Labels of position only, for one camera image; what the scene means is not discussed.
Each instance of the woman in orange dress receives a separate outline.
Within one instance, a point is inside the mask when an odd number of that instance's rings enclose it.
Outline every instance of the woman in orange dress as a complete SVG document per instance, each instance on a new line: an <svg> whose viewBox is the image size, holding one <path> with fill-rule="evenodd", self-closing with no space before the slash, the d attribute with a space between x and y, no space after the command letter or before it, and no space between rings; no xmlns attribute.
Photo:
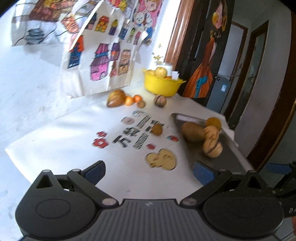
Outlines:
<svg viewBox="0 0 296 241"><path fill-rule="evenodd" d="M213 55L217 48L217 40L221 37L221 31L224 32L227 23L227 4L226 0L218 0L218 7L212 17L214 30L210 32L210 41L205 48L203 61L194 74L191 76L183 97L205 98L209 92L213 81L211 66Z"/></svg>

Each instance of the orange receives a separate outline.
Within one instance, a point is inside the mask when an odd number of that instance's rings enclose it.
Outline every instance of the orange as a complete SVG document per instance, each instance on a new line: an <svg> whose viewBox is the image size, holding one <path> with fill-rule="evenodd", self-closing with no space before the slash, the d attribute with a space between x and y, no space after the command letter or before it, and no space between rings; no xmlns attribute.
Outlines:
<svg viewBox="0 0 296 241"><path fill-rule="evenodd" d="M124 103L126 105L133 105L133 98L131 96L127 96Z"/></svg>
<svg viewBox="0 0 296 241"><path fill-rule="evenodd" d="M135 96L133 97L133 100L134 100L136 103L138 103L138 102L142 101L143 99L142 99L142 96L140 96L140 95L135 95Z"/></svg>

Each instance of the table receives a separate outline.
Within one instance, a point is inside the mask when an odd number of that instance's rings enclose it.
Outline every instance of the table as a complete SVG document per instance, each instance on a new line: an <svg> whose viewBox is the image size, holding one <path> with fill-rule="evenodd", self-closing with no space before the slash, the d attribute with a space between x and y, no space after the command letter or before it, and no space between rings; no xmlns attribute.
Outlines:
<svg viewBox="0 0 296 241"><path fill-rule="evenodd" d="M45 125L16 142L6 149L11 160L20 172L33 182L44 169L50 169L54 174L65 174L73 168L84 169L97 160L106 163L106 175L97 187L107 192L119 202L124 198L133 199L170 199L182 200L196 191L202 185L193 177L192 170L187 165L186 152L178 144L166 139L169 135L178 137L170 119L172 113L182 113L203 119L218 117L222 128L233 139L234 133L229 129L225 118L191 99L175 95L167 99L167 105L161 109L153 104L154 95L143 87L129 89L128 94L141 94L147 105L142 111L151 114L151 120L164 123L162 139L150 135L144 146L136 150L133 144L138 137L132 139L126 148L119 142L113 143L125 128L134 126L145 116L133 116L140 110L136 105L107 108L106 101L82 108L65 115L48 125ZM132 117L135 124L127 126L120 121L124 117ZM92 146L96 133L108 133L109 144L100 149ZM148 150L146 144L156 144L155 150ZM162 148L171 150L177 157L177 167L172 171L161 168L151 169L145 162L145 156L150 152L158 152Z"/></svg>

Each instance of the metal tray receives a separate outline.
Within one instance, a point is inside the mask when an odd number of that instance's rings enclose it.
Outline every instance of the metal tray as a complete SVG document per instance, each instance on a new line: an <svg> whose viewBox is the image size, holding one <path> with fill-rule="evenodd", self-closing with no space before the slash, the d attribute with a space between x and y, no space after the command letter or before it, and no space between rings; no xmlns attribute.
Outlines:
<svg viewBox="0 0 296 241"><path fill-rule="evenodd" d="M201 161L215 170L227 169L237 175L243 175L248 170L254 169L223 129L221 129L219 137L219 141L223 145L223 151L217 158L209 158L202 151L203 142L186 141L183 138L181 131L181 127L185 122L195 122L196 124L205 127L206 121L177 113L171 114L171 117L173 118L178 133L180 134L180 142L187 152L189 165L191 167L193 167L195 161Z"/></svg>

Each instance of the cartoon girl drawing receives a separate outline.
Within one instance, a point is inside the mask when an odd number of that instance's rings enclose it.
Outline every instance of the cartoon girl drawing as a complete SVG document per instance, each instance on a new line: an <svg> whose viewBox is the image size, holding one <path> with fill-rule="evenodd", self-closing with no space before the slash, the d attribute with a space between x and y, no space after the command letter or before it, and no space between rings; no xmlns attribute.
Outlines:
<svg viewBox="0 0 296 241"><path fill-rule="evenodd" d="M210 32L210 41L206 45L203 61L190 78L183 97L205 98L209 92L213 81L211 73L213 55L217 48L217 41L221 38L227 24L226 0L218 0L218 7L213 14L212 22L215 28Z"/></svg>
<svg viewBox="0 0 296 241"><path fill-rule="evenodd" d="M148 37L144 40L145 42L151 41L161 5L162 0L138 0L133 21L138 26L144 26L144 29L147 31Z"/></svg>

